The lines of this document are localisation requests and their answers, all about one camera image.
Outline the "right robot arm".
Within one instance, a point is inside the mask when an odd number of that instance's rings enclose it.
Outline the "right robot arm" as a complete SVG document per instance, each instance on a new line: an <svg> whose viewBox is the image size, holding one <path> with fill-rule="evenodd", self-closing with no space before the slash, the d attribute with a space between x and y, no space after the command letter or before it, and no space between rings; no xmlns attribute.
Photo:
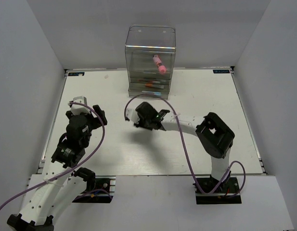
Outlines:
<svg viewBox="0 0 297 231"><path fill-rule="evenodd" d="M206 116L184 116L166 109L159 112L148 102L126 109L126 120L148 130L177 131L196 136L211 157L211 185L218 192L229 186L229 155L234 132L213 112Z"/></svg>

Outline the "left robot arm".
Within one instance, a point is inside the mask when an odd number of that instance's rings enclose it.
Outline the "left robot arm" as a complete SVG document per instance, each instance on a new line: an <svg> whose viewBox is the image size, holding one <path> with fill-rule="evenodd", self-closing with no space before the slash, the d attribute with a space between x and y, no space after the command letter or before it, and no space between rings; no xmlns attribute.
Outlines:
<svg viewBox="0 0 297 231"><path fill-rule="evenodd" d="M14 231L52 231L59 217L83 191L95 189L95 173L81 167L92 131L107 125L105 112L98 105L71 101L66 112L69 123L60 137L43 181L35 193L7 224Z"/></svg>

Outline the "clear acrylic drawer organizer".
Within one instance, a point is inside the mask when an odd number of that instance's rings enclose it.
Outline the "clear acrylic drawer organizer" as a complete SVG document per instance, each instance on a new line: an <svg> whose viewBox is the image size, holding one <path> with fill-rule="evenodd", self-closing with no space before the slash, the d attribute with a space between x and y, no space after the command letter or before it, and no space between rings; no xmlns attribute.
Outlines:
<svg viewBox="0 0 297 231"><path fill-rule="evenodd" d="M167 72L160 74L153 62L158 55ZM143 98L168 99L176 56L176 31L169 26L133 25L129 27L125 58L129 80L129 96L141 95ZM166 79L163 89L146 87L148 82L139 82L139 78ZM143 94L142 91L160 92L161 96Z"/></svg>

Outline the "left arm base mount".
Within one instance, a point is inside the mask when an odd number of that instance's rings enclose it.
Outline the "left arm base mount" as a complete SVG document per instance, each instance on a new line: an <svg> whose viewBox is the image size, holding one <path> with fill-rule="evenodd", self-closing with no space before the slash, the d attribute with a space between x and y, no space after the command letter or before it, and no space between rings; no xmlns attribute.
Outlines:
<svg viewBox="0 0 297 231"><path fill-rule="evenodd" d="M116 176L97 176L72 203L109 204L114 197L115 186Z"/></svg>

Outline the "light blue highlighter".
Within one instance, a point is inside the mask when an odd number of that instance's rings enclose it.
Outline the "light blue highlighter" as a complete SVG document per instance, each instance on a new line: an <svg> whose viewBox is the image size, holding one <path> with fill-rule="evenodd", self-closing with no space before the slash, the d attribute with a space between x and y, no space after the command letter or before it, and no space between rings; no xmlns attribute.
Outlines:
<svg viewBox="0 0 297 231"><path fill-rule="evenodd" d="M160 92L154 92L154 91L142 91L143 94L150 94L154 96L161 96Z"/></svg>

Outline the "orange capped highlighter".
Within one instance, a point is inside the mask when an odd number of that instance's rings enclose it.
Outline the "orange capped highlighter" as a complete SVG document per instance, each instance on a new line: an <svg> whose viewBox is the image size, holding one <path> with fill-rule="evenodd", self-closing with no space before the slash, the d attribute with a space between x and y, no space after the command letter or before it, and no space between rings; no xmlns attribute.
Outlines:
<svg viewBox="0 0 297 231"><path fill-rule="evenodd" d="M163 89L164 85L160 85L160 84L151 84L151 83L146 83L145 84L146 87L150 87L150 88L158 88L158 89Z"/></svg>

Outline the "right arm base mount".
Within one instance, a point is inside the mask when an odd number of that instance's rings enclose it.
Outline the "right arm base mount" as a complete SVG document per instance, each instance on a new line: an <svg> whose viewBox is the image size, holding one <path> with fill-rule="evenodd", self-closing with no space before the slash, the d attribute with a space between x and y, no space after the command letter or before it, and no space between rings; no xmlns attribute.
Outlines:
<svg viewBox="0 0 297 231"><path fill-rule="evenodd" d="M196 184L193 183L193 185L197 205L233 205L242 203L237 177L230 177L210 195L201 193Z"/></svg>

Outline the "pink capped marker bottle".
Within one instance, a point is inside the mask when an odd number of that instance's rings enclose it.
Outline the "pink capped marker bottle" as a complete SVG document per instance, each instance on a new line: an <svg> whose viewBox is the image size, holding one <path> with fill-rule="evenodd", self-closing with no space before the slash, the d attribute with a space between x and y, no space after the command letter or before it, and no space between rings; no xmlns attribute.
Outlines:
<svg viewBox="0 0 297 231"><path fill-rule="evenodd" d="M153 56L153 62L154 64L157 66L157 69L159 71L160 74L165 74L167 72L166 67L163 65L160 57L158 55L154 55Z"/></svg>

